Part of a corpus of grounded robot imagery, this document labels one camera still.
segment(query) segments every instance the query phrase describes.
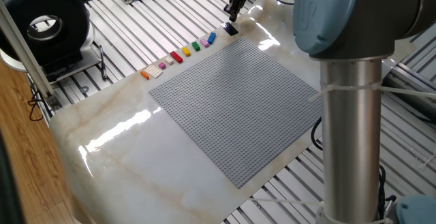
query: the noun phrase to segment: white marble table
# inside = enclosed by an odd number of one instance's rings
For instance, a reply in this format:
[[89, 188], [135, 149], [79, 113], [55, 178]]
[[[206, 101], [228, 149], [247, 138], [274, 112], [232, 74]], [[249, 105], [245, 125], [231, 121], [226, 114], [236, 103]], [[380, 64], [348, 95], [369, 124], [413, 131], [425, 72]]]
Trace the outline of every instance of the white marble table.
[[[319, 63], [294, 41], [292, 6], [257, 0], [234, 26], [238, 35], [216, 30], [210, 48], [192, 52], [158, 79], [137, 71], [52, 118], [72, 195], [94, 221], [220, 223], [311, 145], [307, 132], [237, 189], [148, 94], [241, 36], [319, 90]], [[396, 54], [403, 58], [411, 51], [406, 47]]]

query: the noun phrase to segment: metal cylinder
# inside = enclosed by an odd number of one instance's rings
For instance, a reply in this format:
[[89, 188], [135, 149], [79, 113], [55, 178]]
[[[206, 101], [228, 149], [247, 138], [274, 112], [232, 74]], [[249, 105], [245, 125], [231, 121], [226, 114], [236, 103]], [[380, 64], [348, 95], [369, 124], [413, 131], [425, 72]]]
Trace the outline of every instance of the metal cylinder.
[[[382, 81], [382, 60], [321, 62], [321, 83], [364, 86]], [[330, 91], [322, 97], [324, 211], [344, 223], [375, 219], [379, 179], [381, 92]]]

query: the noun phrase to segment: black circular device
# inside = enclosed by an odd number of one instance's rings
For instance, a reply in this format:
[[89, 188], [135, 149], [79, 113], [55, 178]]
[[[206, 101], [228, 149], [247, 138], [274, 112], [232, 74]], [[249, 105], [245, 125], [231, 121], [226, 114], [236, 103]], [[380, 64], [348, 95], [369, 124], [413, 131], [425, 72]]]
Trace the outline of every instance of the black circular device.
[[[46, 71], [82, 59], [80, 47], [89, 30], [89, 17], [81, 0], [3, 0], [37, 62]], [[0, 48], [18, 59], [4, 34]]]

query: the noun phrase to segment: pink lego brick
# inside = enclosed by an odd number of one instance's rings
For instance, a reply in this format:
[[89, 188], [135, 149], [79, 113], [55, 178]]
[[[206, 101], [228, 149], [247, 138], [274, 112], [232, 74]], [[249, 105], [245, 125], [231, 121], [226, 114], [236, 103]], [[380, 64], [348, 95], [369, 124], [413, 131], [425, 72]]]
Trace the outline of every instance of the pink lego brick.
[[163, 70], [163, 69], [166, 68], [166, 65], [165, 65], [165, 63], [160, 63], [160, 64], [159, 64], [159, 67]]
[[202, 45], [203, 45], [204, 47], [206, 47], [206, 48], [209, 47], [209, 43], [208, 43], [205, 39], [201, 39], [201, 40], [200, 40], [200, 43], [202, 43]]

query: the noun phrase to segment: gray lego baseplate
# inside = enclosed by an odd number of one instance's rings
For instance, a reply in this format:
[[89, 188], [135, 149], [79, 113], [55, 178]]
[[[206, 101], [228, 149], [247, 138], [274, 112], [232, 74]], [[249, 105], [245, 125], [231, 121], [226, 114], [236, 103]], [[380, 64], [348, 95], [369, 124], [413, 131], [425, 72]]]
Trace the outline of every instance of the gray lego baseplate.
[[150, 91], [238, 188], [313, 126], [314, 94], [244, 37]]

